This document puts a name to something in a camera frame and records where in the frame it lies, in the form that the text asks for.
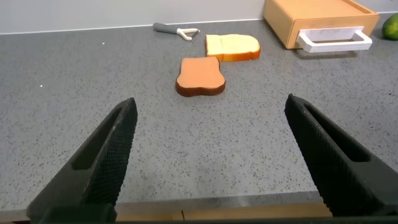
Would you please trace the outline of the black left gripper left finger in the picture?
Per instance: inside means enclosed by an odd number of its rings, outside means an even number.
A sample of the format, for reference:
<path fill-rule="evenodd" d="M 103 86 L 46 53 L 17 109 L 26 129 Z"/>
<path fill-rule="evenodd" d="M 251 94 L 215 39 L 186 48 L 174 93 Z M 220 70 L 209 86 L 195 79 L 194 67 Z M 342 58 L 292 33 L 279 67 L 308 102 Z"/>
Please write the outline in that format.
<path fill-rule="evenodd" d="M 31 223 L 113 223 L 137 124 L 133 98 L 117 104 L 29 204 Z"/>

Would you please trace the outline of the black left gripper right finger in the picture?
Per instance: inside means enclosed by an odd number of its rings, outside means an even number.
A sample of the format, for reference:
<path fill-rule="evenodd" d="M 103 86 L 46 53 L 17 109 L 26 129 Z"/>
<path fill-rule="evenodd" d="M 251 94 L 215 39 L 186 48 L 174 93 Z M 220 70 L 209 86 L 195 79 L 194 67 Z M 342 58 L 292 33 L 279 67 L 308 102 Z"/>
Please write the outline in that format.
<path fill-rule="evenodd" d="M 290 94 L 285 115 L 310 175 L 334 216 L 397 215 L 397 172 L 308 101 Z"/>

